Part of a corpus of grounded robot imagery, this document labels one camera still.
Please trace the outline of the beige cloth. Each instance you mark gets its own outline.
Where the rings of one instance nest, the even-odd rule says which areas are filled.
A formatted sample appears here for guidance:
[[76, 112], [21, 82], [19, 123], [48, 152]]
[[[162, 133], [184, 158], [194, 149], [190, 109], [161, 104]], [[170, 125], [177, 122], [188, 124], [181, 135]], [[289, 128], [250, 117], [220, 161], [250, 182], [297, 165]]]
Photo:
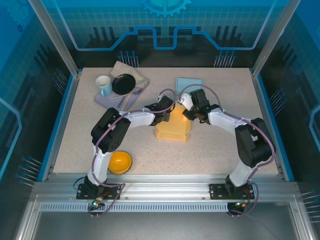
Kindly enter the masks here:
[[123, 74], [132, 75], [136, 81], [135, 86], [138, 88], [146, 88], [150, 83], [150, 80], [141, 73], [139, 73], [134, 67], [117, 60], [110, 72], [110, 75], [115, 78]]

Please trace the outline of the lavender tray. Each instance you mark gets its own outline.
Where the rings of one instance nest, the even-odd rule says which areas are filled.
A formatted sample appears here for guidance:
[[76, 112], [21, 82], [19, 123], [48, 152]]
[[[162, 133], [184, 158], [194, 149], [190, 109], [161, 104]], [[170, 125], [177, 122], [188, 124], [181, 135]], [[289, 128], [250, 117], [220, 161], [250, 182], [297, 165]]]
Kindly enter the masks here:
[[[135, 91], [137, 91], [139, 89], [143, 89], [143, 91], [145, 90], [145, 88], [135, 87], [132, 92], [135, 92]], [[131, 94], [124, 111], [128, 111], [128, 109], [139, 98], [139, 96], [142, 94], [142, 92], [140, 94], [137, 94], [137, 95]], [[122, 106], [120, 108], [117, 108], [117, 106], [118, 106], [120, 100], [122, 99], [122, 97], [117, 98], [117, 99], [113, 99], [113, 100], [109, 100], [110, 98], [117, 97], [117, 96], [122, 96], [122, 95], [119, 95], [119, 94], [116, 94], [115, 92], [112, 92], [112, 94], [110, 94], [109, 96], [102, 96], [100, 93], [97, 93], [95, 95], [95, 97], [94, 97], [94, 100], [95, 100], [96, 103], [98, 103], [99, 105], [105, 107], [106, 109], [115, 108], [118, 111], [122, 111], [122, 106], [123, 106], [125, 101], [122, 103]]]

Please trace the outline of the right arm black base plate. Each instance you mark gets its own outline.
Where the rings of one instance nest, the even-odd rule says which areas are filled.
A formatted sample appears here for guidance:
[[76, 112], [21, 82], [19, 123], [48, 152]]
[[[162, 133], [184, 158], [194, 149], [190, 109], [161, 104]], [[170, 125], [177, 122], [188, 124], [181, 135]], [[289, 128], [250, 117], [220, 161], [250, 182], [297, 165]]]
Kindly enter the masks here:
[[249, 184], [245, 184], [240, 187], [236, 187], [228, 192], [225, 184], [212, 183], [208, 185], [209, 195], [211, 200], [253, 200], [255, 199], [255, 193], [253, 187]]

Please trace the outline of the light blue paper box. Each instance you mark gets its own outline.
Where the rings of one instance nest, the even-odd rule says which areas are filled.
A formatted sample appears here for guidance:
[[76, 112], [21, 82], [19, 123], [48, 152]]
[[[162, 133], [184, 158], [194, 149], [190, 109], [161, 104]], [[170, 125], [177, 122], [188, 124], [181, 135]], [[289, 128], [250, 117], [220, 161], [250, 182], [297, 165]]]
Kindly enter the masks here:
[[[199, 78], [177, 77], [176, 78], [176, 88], [175, 88], [176, 95], [179, 96], [181, 91], [185, 87], [187, 87], [189, 85], [194, 85], [194, 84], [201, 84], [202, 85], [203, 80], [199, 79]], [[195, 91], [197, 89], [201, 89], [201, 88], [202, 88], [201, 86], [191, 86], [185, 90], [185, 93], [189, 93], [189, 92]]]

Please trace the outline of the metal fork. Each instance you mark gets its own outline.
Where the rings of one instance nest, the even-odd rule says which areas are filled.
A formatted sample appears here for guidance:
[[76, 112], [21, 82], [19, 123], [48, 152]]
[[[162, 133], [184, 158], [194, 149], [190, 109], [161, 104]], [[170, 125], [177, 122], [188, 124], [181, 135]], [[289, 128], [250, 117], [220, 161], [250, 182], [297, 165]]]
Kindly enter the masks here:
[[120, 96], [116, 96], [116, 97], [112, 97], [112, 98], [109, 98], [108, 100], [114, 100], [114, 99], [118, 99], [118, 98], [122, 98], [122, 97], [126, 97], [126, 96], [129, 96], [129, 95], [139, 95], [144, 89], [141, 88], [139, 90], [136, 90], [134, 92], [130, 92], [130, 93], [127, 93], [127, 94], [124, 94], [124, 95], [120, 95]]

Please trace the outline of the light blue mug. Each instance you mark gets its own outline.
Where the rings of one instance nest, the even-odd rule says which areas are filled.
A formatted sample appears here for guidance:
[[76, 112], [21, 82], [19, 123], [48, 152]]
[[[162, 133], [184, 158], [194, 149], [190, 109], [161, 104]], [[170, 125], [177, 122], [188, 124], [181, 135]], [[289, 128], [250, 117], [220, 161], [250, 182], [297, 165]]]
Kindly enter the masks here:
[[102, 96], [109, 96], [112, 94], [111, 78], [107, 75], [101, 75], [95, 80], [96, 86]]

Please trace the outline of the yellow paper box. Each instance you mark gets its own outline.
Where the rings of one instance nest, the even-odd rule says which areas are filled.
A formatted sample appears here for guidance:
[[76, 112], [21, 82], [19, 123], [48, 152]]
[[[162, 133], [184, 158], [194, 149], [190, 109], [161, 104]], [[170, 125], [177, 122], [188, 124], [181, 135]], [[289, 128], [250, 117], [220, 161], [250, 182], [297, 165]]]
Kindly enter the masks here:
[[185, 109], [183, 105], [177, 103], [170, 113], [169, 120], [155, 126], [155, 135], [158, 139], [183, 143], [189, 139], [191, 121], [183, 115]]

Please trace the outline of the black plate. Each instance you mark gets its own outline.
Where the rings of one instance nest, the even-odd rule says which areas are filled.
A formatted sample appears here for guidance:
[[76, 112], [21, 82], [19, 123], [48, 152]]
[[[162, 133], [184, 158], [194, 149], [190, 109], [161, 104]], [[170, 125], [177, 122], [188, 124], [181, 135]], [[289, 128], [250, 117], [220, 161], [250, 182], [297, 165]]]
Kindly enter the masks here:
[[136, 79], [128, 73], [115, 77], [112, 81], [112, 90], [118, 95], [130, 93], [136, 86]]

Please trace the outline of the aluminium rail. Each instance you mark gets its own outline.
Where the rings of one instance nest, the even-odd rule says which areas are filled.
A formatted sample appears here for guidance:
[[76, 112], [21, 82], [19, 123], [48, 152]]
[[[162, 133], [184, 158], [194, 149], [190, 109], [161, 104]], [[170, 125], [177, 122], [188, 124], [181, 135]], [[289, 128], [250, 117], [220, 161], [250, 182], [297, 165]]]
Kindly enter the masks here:
[[[50, 174], [45, 182], [36, 182], [30, 200], [38, 202], [74, 202], [73, 184], [78, 174]], [[125, 184], [121, 202], [208, 202], [209, 184], [223, 184], [222, 174], [124, 174], [108, 175], [109, 184]], [[280, 175], [258, 175], [252, 179], [260, 202], [294, 202], [301, 200], [296, 182], [284, 181]]]

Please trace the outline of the orange bowl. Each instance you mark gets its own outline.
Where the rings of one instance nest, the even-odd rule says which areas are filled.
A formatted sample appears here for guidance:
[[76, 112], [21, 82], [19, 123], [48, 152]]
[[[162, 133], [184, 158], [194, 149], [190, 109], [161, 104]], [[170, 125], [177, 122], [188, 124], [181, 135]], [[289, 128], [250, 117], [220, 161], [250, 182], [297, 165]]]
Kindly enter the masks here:
[[130, 170], [132, 163], [132, 157], [127, 152], [117, 151], [111, 155], [108, 170], [114, 175], [123, 175]]

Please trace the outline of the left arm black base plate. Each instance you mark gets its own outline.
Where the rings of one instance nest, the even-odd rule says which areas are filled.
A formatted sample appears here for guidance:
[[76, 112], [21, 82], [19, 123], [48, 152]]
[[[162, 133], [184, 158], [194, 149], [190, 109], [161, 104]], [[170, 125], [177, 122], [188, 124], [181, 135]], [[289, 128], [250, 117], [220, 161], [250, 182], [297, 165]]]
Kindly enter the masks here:
[[114, 200], [120, 192], [121, 187], [106, 187], [106, 186], [89, 186], [82, 183], [78, 186], [76, 199], [77, 200], [95, 200], [101, 197], [103, 200]]

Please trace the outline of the aluminium frame post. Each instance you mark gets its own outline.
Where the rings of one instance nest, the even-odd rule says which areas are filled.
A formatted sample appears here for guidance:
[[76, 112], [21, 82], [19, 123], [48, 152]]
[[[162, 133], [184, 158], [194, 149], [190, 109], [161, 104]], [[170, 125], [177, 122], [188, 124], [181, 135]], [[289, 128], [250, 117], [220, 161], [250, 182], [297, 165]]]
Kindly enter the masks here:
[[287, 27], [300, 2], [301, 0], [288, 0], [251, 70], [252, 79], [258, 77], [258, 74], [262, 70], [272, 50], [276, 46], [280, 37], [282, 36], [285, 28]]
[[39, 21], [41, 22], [46, 33], [48, 34], [49, 38], [51, 39], [52, 43], [54, 44], [55, 48], [57, 49], [66, 67], [70, 71], [71, 75], [73, 77], [77, 77], [79, 74], [78, 67], [76, 66], [76, 63], [74, 62], [50, 14], [42, 3], [42, 0], [28, 0], [28, 2], [34, 10]]

